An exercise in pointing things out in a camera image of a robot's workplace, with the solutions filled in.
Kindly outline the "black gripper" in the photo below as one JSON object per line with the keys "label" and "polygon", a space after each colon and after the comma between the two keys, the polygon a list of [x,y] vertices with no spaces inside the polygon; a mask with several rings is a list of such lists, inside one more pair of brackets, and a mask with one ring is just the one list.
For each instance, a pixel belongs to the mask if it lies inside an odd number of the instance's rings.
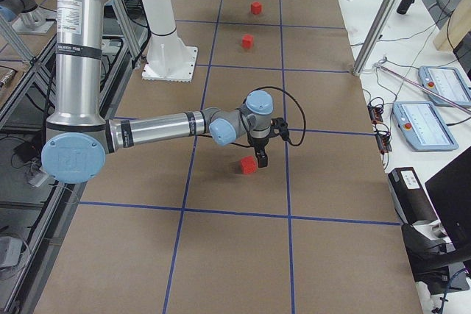
{"label": "black gripper", "polygon": [[248,134],[248,143],[251,147],[253,147],[255,153],[257,153],[257,161],[259,168],[265,168],[268,166],[268,156],[265,152],[265,147],[269,143],[269,136],[265,136],[262,138],[256,138],[251,134]]}

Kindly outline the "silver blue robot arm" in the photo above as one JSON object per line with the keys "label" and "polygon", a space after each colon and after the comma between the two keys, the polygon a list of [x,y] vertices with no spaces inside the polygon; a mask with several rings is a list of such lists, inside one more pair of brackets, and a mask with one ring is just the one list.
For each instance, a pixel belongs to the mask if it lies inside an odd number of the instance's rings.
{"label": "silver blue robot arm", "polygon": [[212,107],[133,121],[101,117],[103,12],[109,1],[57,0],[57,92],[41,152],[45,171],[57,181],[79,184],[101,171],[109,153],[203,134],[209,134],[220,146],[246,136],[258,166],[266,167],[273,100],[264,90],[252,91],[230,112]]}

